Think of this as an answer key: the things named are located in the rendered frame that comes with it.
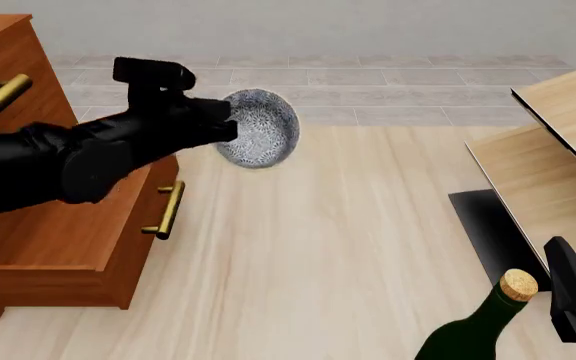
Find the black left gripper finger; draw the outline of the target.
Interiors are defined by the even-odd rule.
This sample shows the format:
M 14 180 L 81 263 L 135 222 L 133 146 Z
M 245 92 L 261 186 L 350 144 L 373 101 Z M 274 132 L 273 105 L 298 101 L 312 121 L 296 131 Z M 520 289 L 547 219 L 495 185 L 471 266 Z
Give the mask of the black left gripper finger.
M 213 121 L 192 118 L 187 121 L 187 148 L 213 143 L 228 143 L 238 137 L 238 123 L 232 120 Z
M 231 104 L 228 101 L 208 98 L 188 98 L 187 105 L 207 119 L 228 119 Z

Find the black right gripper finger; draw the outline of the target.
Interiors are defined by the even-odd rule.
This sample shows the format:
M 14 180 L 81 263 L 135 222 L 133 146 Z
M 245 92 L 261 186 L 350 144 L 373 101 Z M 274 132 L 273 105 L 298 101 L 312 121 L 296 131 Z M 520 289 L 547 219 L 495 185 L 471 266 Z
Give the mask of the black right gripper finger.
M 576 311 L 576 252 L 561 236 L 544 245 L 549 266 L 554 311 Z

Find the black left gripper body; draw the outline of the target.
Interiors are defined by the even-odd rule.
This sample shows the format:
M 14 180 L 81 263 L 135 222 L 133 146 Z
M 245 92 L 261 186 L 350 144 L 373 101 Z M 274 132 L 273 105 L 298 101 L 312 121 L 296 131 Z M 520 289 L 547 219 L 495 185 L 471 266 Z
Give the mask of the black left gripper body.
M 137 158 L 162 158 L 199 146 L 195 113 L 184 92 L 129 89 L 128 105 L 128 113 L 137 124 L 130 137 Z

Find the patterned black and white bowl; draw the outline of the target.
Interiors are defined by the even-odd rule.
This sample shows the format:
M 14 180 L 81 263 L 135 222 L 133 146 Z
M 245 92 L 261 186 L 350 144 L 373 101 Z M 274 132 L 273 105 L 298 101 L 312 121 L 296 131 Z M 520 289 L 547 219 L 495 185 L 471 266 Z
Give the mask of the patterned black and white bowl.
M 247 169 L 266 169 L 285 161 L 300 138 L 300 122 L 284 98 L 265 89 L 243 89 L 224 98 L 231 105 L 238 137 L 216 143 L 227 161 Z

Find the wooden cabinet drawer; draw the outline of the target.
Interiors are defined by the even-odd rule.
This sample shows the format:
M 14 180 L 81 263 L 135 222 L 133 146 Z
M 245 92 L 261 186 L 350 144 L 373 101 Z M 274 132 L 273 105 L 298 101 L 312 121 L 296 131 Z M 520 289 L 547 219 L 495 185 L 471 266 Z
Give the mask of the wooden cabinet drawer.
M 169 155 L 135 170 L 99 203 L 50 202 L 0 215 L 0 270 L 103 269 L 122 239 L 158 223 L 178 162 Z
M 0 133 L 31 122 L 62 126 L 76 117 L 27 16 L 0 16 L 0 82 L 25 74 L 32 86 L 0 113 Z

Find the wooden cabinet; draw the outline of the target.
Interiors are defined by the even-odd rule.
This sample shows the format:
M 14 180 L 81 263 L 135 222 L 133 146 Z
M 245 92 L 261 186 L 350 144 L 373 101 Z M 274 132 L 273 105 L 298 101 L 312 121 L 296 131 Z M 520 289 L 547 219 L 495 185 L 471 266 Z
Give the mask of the wooden cabinet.
M 100 270 L 0 270 L 0 317 L 12 306 L 128 308 L 153 240 L 122 239 Z

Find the pale wooden rack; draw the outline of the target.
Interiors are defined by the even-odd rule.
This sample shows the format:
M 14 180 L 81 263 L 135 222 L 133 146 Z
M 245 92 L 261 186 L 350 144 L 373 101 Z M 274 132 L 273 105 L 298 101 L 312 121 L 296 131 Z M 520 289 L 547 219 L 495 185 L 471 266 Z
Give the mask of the pale wooden rack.
M 523 269 L 549 290 L 546 243 L 576 252 L 576 71 L 512 95 L 532 123 L 467 141 L 489 188 L 449 198 L 491 281 Z

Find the dark green corked wine bottle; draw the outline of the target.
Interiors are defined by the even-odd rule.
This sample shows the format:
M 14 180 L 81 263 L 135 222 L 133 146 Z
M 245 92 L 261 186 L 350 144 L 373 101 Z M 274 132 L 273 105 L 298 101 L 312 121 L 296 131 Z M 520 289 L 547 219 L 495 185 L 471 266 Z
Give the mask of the dark green corked wine bottle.
M 476 311 L 432 332 L 414 360 L 496 360 L 501 332 L 537 293 L 532 275 L 507 270 Z

